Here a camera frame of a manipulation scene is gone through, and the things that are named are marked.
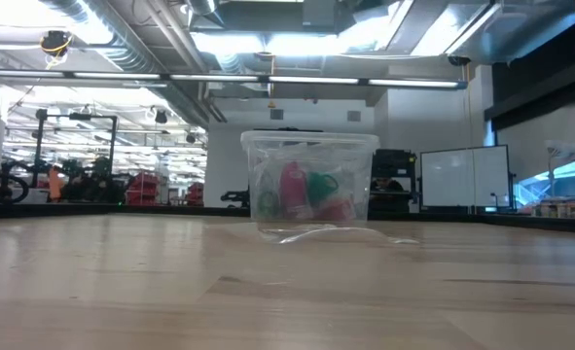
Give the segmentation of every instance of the ceiling light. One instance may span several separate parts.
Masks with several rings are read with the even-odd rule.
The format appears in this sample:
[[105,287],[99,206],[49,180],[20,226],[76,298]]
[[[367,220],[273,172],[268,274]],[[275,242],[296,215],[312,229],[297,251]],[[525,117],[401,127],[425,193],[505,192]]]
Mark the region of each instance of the ceiling light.
[[117,130],[117,133],[169,134],[166,130]]
[[3,70],[3,69],[0,69],[0,77],[63,78],[64,73],[62,73],[62,72],[51,72],[51,71]]
[[[38,126],[8,126],[6,127],[7,130],[16,130],[16,131],[36,131],[38,130]],[[45,132],[57,131],[57,132],[83,132],[83,133],[90,133],[90,132],[109,132],[110,129],[108,128],[92,128],[92,129],[82,129],[82,128],[73,128],[73,127],[45,127],[43,128]]]
[[77,78],[85,79],[117,79],[117,80],[159,80],[159,74],[145,73],[100,73],[100,72],[77,72]]
[[307,56],[339,54],[342,49],[337,35],[275,34],[266,50],[274,55]]
[[168,118],[166,117],[166,111],[158,110],[156,112],[155,123],[168,123]]
[[257,34],[191,34],[197,49],[203,53],[260,53],[265,50]]
[[187,75],[187,74],[173,74],[170,76],[172,80],[182,81],[195,81],[195,82],[239,82],[239,83],[255,83],[259,81],[256,76],[240,76],[240,75]]
[[321,78],[321,77],[270,77],[271,83],[313,83],[357,85],[356,78]]
[[471,26],[475,18],[484,12],[488,4],[479,6],[471,17],[465,19],[463,14],[467,12],[468,6],[470,5],[448,5],[425,32],[411,55],[431,56],[444,53]]
[[458,50],[470,37],[475,34],[490,18],[492,18],[501,9],[500,4],[494,4],[483,16],[478,19],[464,34],[462,34],[447,50],[445,53],[450,54]]
[[96,129],[95,126],[92,126],[92,125],[90,125],[90,124],[87,123],[87,122],[77,122],[77,125],[83,126],[83,127],[85,127],[86,129],[90,129],[90,130]]
[[459,82],[411,81],[397,79],[370,79],[370,86],[406,88],[458,88]]
[[[4,141],[4,146],[7,147],[36,147],[36,142],[13,142]],[[102,144],[64,144],[64,143],[42,143],[41,147],[50,149],[66,149],[66,150],[90,150],[94,148],[107,149],[109,145]],[[163,153],[163,151],[173,152],[204,152],[200,146],[160,146],[158,150],[154,150],[153,146],[121,146],[115,145],[115,151],[120,152],[146,152],[146,153]]]
[[131,142],[131,141],[129,141],[129,140],[127,140],[121,136],[116,136],[116,139],[120,142],[125,142],[126,145],[124,145],[124,146],[137,146],[138,145],[135,142]]
[[391,17],[391,21],[377,40],[376,50],[386,50],[386,48],[391,44],[391,40],[393,40],[395,33],[399,30],[406,18],[406,15],[413,6],[413,0],[402,1],[402,5],[400,5],[399,8],[397,8],[397,4],[398,3],[394,3],[388,7],[388,15]]

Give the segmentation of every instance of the ductwork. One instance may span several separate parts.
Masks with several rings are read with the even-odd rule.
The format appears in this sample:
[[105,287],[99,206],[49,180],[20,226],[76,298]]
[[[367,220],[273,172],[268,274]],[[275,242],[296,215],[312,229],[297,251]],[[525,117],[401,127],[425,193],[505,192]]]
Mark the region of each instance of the ductwork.
[[[249,69],[246,69],[244,63],[239,58],[237,53],[219,53],[216,54],[216,60],[218,61],[218,65],[223,72],[227,74],[233,75],[254,75],[256,72],[253,72]],[[260,83],[244,83],[240,84],[245,88],[250,88],[256,91],[267,91],[268,85],[267,84],[260,84]]]
[[[161,73],[162,64],[142,43],[127,23],[107,1],[103,0],[40,0],[52,10],[73,18],[77,23],[89,24],[99,20],[114,35],[110,43],[121,49],[103,51],[102,54],[125,72]],[[172,109],[187,123],[207,127],[208,116],[199,106],[199,102],[190,97],[181,87],[150,87],[149,90],[166,99]]]
[[195,15],[203,16],[219,25],[224,24],[216,12],[220,5],[218,0],[188,0],[188,5]]

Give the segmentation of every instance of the green object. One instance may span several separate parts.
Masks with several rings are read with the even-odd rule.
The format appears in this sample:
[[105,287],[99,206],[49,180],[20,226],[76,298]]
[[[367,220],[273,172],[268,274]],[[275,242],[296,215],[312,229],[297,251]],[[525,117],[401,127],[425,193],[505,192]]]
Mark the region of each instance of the green object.
[[265,219],[274,219],[278,217],[278,195],[271,191],[261,192],[257,199],[257,210],[259,216]]
[[312,207],[318,206],[329,195],[339,189],[337,180],[328,175],[316,172],[306,174],[306,194]]

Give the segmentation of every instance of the red object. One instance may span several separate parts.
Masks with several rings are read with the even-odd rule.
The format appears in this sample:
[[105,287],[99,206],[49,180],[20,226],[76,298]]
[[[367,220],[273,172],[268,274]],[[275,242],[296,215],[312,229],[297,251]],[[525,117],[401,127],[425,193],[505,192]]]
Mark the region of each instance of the red object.
[[342,222],[354,219],[354,207],[349,199],[335,198],[326,202],[315,215],[315,220]]
[[280,203],[286,219],[308,219],[306,203],[306,174],[294,161],[283,167],[280,174]]
[[160,179],[157,176],[140,172],[131,180],[131,185],[127,189],[127,204],[155,205],[159,184]]
[[188,192],[185,196],[185,201],[190,206],[204,206],[202,196],[204,193],[204,185],[202,183],[193,183],[188,187]]

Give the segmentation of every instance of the cable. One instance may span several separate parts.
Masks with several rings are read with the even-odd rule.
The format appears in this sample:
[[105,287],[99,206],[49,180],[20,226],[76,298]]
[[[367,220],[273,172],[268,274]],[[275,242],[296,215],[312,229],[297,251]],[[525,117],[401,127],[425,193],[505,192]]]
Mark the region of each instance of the cable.
[[64,50],[64,48],[66,48],[67,46],[69,46],[69,44],[71,44],[71,41],[73,41],[73,34],[71,34],[71,36],[69,37],[69,39],[66,41],[66,43],[60,45],[57,48],[53,48],[53,49],[46,49],[43,47],[43,42],[45,41],[45,38],[41,38],[41,42],[40,42],[40,46],[41,46],[41,50],[43,50],[46,53],[58,53],[61,52],[62,50]]
[[[54,63],[55,61],[57,61],[57,58],[60,56],[60,53],[61,53],[61,52],[62,52],[62,51],[58,51],[58,52],[57,52],[57,54],[55,55],[54,59],[47,65],[47,67],[45,67],[45,70],[50,70],[50,69],[54,66],[53,63]],[[25,99],[25,97],[27,97],[27,95],[30,94],[30,92],[32,92],[32,90],[33,90],[35,87],[36,87],[36,85],[33,85],[31,88],[29,88],[29,89],[23,94],[23,96],[22,96],[17,102],[15,102],[15,104],[14,104],[11,108],[8,109],[8,111],[6,112],[7,115],[10,116],[10,114],[15,111],[15,109],[21,104],[21,102],[23,102],[23,100]]]

